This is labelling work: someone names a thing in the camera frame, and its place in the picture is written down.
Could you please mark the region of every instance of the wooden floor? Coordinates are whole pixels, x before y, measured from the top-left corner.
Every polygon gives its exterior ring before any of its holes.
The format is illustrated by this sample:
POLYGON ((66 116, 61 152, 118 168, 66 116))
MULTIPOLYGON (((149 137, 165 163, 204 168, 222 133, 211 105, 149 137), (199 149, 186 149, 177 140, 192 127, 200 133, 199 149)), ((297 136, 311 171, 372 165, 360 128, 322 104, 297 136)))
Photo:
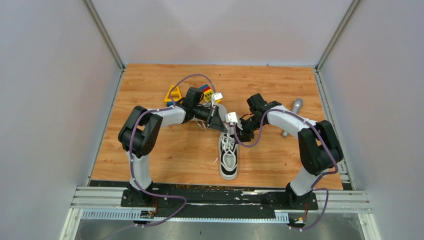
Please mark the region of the wooden floor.
MULTIPOLYGON (((296 98, 303 99, 300 115, 324 119, 320 96, 312 68, 228 65, 130 64, 113 107, 91 179, 128 181, 127 156, 118 141, 118 133, 132 109, 165 107, 170 86, 187 75, 202 73, 213 81, 224 98, 221 104, 239 116, 250 113, 246 100, 260 93, 268 101, 291 108, 296 98)), ((192 77, 180 85, 184 96, 189 87, 207 84, 192 77)), ((302 167, 297 140, 281 137, 281 130, 266 125, 258 145, 240 146, 238 176, 224 180, 219 174, 218 139, 220 133, 205 131, 195 122, 171 125, 160 130, 150 155, 150 174, 154 182, 255 187, 285 187, 302 167)), ((329 175, 318 187, 342 189, 338 174, 329 175)))

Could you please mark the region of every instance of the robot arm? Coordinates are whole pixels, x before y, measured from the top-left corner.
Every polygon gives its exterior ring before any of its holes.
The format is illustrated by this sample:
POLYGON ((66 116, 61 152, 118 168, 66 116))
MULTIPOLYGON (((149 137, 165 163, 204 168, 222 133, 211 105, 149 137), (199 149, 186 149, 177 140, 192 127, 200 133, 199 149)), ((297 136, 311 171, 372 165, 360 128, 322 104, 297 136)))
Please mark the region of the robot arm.
POLYGON ((287 185, 286 190, 290 193, 290 201, 293 203, 302 202, 303 197, 312 191, 321 174, 333 167, 330 156, 322 145, 318 145, 318 137, 307 123, 318 130, 334 160, 338 163, 343 159, 343 152, 333 126, 327 120, 321 122, 306 118, 300 120, 293 116, 294 113, 290 114, 292 112, 279 102, 266 102, 259 93, 251 96, 247 103, 250 112, 253 114, 248 119, 234 118, 234 112, 228 114, 232 117, 226 116, 230 125, 236 124, 238 126, 237 135, 241 142, 248 142, 254 137, 253 132, 260 128, 262 118, 264 125, 277 126, 298 139, 300 161, 303 167, 296 178, 287 185))
MULTIPOLYGON (((213 104, 212 106, 203 106, 199 104, 202 98, 203 92, 200 89, 190 87, 182 101, 177 102, 174 107, 146 114, 138 123, 139 126, 144 126, 144 130, 135 130, 132 143, 133 159, 130 157, 131 135, 139 116, 149 109, 142 106, 136 106, 132 110, 119 132, 118 140, 122 143, 122 148, 126 151, 129 162, 133 162, 133 171, 131 175, 137 179, 137 182, 143 189, 148 188, 152 183, 149 171, 149 158, 150 152, 155 146, 160 128, 172 124, 183 124, 196 117, 197 119, 205 121, 206 125, 211 129, 224 133, 227 132, 226 126, 221 121, 218 110, 219 107, 213 104)), ((134 188, 140 190, 133 179, 130 180, 130 184, 134 188)))

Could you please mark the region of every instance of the aluminum frame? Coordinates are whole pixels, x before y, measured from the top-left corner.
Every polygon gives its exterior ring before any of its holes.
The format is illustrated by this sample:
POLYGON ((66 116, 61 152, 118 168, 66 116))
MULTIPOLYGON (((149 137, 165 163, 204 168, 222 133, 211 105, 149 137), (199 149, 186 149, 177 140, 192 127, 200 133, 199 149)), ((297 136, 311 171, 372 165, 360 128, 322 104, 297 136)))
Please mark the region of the aluminum frame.
MULTIPOLYGON (((121 77, 119 79, 119 82, 115 91, 113 103, 111 105, 111 109, 110 109, 108 120, 107 120, 107 122, 109 122, 109 119, 112 113, 112 108, 113 108, 113 105, 115 104, 116 96, 118 94, 118 91, 122 82, 125 66, 123 62, 121 61, 114 45, 112 44, 112 41, 109 38, 109 35, 107 34, 106 29, 103 26, 100 20, 100 17, 98 16, 93 6, 92 1, 91 0, 82 0, 82 1, 86 5, 88 12, 93 18, 93 21, 96 24, 96 27, 98 28, 100 34, 102 35, 105 44, 109 48, 111 55, 115 59, 119 68, 121 69, 121 77)), ((325 51, 323 52, 318 64, 315 66, 315 71, 314 71, 315 80, 318 87, 319 95, 321 97, 321 103, 323 106, 325 117, 327 118, 327 120, 329 120, 333 124, 336 134, 337 132, 340 132, 340 130, 338 128, 337 123, 335 122, 333 118, 333 110, 327 99, 327 94, 326 94, 327 90, 321 76, 321 68, 324 66, 334 45, 337 43, 340 35, 343 33, 343 30, 345 29, 350 18, 352 17, 355 10, 357 9, 360 1, 361 0, 352 0, 343 19, 338 25, 325 51)), ((340 173, 340 178, 342 179, 342 183, 350 183, 352 184, 353 188, 355 188, 354 182, 351 182, 350 176, 349 176, 349 171, 347 166, 349 165, 349 161, 348 161, 348 164, 346 164, 345 161, 342 161, 338 165, 339 165, 339 173, 340 173)), ((92 211, 92 212, 100 213, 99 216, 101 216, 101 219, 112 219, 112 218, 116 218, 116 215, 114 215, 114 213, 133 213, 133 212, 139 212, 140 210, 145 210, 145 211, 152 210, 152 208, 150 207, 121 207, 120 205, 121 197, 124 190, 125 188, 123 187, 77 187, 74 198, 72 200, 72 204, 69 209, 69 213, 68 213, 65 225, 62 230, 62 234, 60 236, 60 239, 73 240, 75 238, 80 220, 82 218, 86 218, 86 216, 83 216, 84 212, 92 211)), ((259 194, 260 192, 263 193, 264 191, 270 191, 270 190, 257 189, 253 192, 244 192, 244 194, 259 194)), ((322 209, 323 204, 325 202, 325 198, 326 198, 326 192, 317 191, 315 193, 316 193, 316 199, 318 201, 318 207, 322 209)), ((275 219, 268 219, 268 220, 259 219, 259 221, 261 221, 261 223, 263 222, 276 223, 276 222, 284 220, 284 216, 285 216, 284 214, 301 213, 301 212, 303 211, 284 210, 284 209, 276 210, 275 219)), ((319 213, 320 210, 315 210, 311 212, 319 213)), ((364 191, 330 190, 326 213, 356 213, 358 214, 358 218, 361 222, 362 232, 364 234, 365 239, 366 240, 381 239, 378 229, 376 227, 374 215, 372 214, 372 210, 368 202, 368 198, 364 191)), ((229 220, 229 219, 211 219, 211 218, 210 219, 202 219, 202 218, 184 218, 183 219, 178 217, 175 217, 174 219, 172 219, 172 221, 184 221, 184 222, 230 221, 230 222, 236 222, 236 223, 245 223, 245 222, 251 223, 252 222, 251 219, 249 220, 243 220, 243 219, 229 220)))
MULTIPOLYGON (((140 221, 143 218, 140 210, 133 209, 101 209, 85 208, 82 220, 130 220, 140 221)), ((165 217, 148 218, 151 222, 161 221, 165 217)), ((170 222, 197 222, 197 223, 256 223, 256 224, 288 224, 289 214, 287 212, 275 211, 275 218, 200 218, 200 217, 172 217, 170 222)))
POLYGON ((112 99, 112 102, 110 103, 109 113, 107 114, 107 120, 106 120, 106 123, 104 125, 103 132, 101 134, 100 143, 98 144, 97 152, 95 154, 95 159, 94 159, 93 164, 91 166, 90 175, 87 178, 87 182, 86 182, 86 185, 87 186, 88 186, 88 184, 90 183, 90 181, 92 179, 92 175, 93 175, 93 171, 94 171, 94 166, 96 165, 97 157, 99 156, 100 148, 102 147, 102 143, 103 143, 103 140, 105 138, 106 129, 108 128, 109 121, 111 120, 112 110, 114 109, 114 105, 115 105, 115 103, 117 101, 117 96, 118 96, 118 93, 119 93, 119 89, 121 88, 122 81, 124 80, 125 70, 126 70, 125 68, 123 70, 121 70, 120 76, 119 76, 119 79, 118 79, 118 82, 116 84, 115 92, 113 94, 113 99, 112 99))
POLYGON ((109 49, 110 54, 113 57, 113 60, 115 61, 116 65, 119 67, 119 69, 124 71, 125 64, 122 62, 117 49, 115 48, 114 44, 112 43, 112 40, 106 31, 105 26, 102 23, 102 20, 99 17, 99 14, 96 11, 96 8, 93 5, 93 2, 91 0, 82 0, 85 7, 87 8, 87 12, 90 14, 98 32, 100 33, 101 37, 104 40, 104 44, 106 44, 107 49, 109 49))

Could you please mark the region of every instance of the gray wall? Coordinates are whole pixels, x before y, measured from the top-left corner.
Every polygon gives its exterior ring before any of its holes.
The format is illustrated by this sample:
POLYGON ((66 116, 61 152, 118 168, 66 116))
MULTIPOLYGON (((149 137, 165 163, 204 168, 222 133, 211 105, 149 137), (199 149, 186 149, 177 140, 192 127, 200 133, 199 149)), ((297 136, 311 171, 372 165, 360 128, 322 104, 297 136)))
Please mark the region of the gray wall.
POLYGON ((351 0, 93 0, 127 63, 314 65, 351 0))
POLYGON ((0 7, 0 238, 58 239, 119 70, 80 0, 0 7))
POLYGON ((363 0, 322 70, 382 239, 423 239, 424 1, 363 0))

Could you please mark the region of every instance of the sneaker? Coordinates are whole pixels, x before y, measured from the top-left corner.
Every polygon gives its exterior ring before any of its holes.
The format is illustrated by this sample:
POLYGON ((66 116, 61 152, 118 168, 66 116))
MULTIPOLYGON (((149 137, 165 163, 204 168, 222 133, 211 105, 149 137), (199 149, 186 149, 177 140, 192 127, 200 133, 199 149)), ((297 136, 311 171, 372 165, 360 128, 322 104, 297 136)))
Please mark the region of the sneaker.
POLYGON ((219 174, 225 180, 233 180, 237 177, 237 154, 239 144, 228 133, 221 133, 219 137, 219 174))

